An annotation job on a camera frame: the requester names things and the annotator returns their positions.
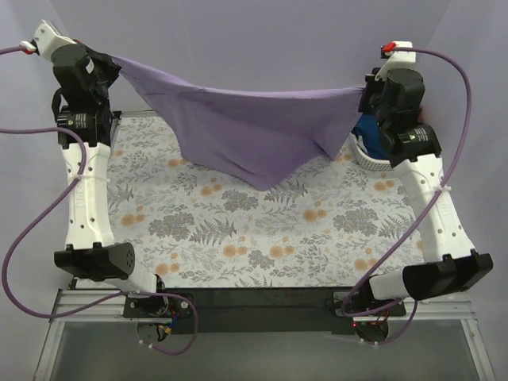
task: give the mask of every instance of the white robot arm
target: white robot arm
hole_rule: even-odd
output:
[[[432,127],[418,120],[425,92],[423,78],[413,69],[414,52],[392,52],[394,46],[411,48],[407,41],[382,47],[387,62],[366,76],[360,111],[374,114],[381,145],[402,180],[416,216],[441,189],[441,146]],[[372,276],[362,288],[360,304],[411,297],[415,300],[465,291],[492,269],[489,254],[478,254],[457,216],[448,189],[418,227],[424,264]]]
[[[56,124],[76,132],[87,152],[81,181],[69,196],[66,248],[55,253],[56,265],[74,276],[103,281],[125,292],[156,292],[162,281],[136,265],[130,243],[115,243],[108,215],[106,169],[113,122],[108,88],[120,68],[78,41],[61,36],[44,20],[33,40],[21,44],[53,63],[62,86],[53,99]],[[62,109],[60,96],[67,101]],[[65,134],[59,135],[59,143],[70,183],[78,176],[81,150]]]

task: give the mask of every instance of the lavender fabric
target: lavender fabric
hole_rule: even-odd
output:
[[[360,117],[361,87],[253,92],[198,87],[114,57],[173,129],[182,157],[265,191],[323,153],[334,159]]]

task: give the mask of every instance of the red cable connector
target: red cable connector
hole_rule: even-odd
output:
[[[391,53],[394,51],[394,48],[397,47],[395,42],[389,42],[388,44],[383,46],[383,53]]]

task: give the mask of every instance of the floral pattern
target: floral pattern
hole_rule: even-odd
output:
[[[168,287],[351,286],[414,221],[402,184],[347,145],[260,192],[187,162],[159,117],[122,119],[108,176],[116,241]],[[381,271],[421,263],[422,247],[415,233]]]

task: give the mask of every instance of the white cable tie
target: white cable tie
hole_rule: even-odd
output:
[[[82,179],[97,179],[97,180],[103,180],[103,181],[106,181],[107,183],[110,181],[110,179],[104,179],[103,177],[99,177],[99,176],[96,176],[96,175],[85,175],[84,173],[82,175],[79,175],[79,174],[75,174],[73,176],[69,176],[68,177],[71,181],[73,180],[82,180]]]
[[[444,185],[444,186],[437,186],[437,187],[434,187],[434,192],[437,192],[437,191],[441,191],[441,193],[444,193],[444,192],[449,192],[452,190],[452,187],[450,187],[449,185]]]

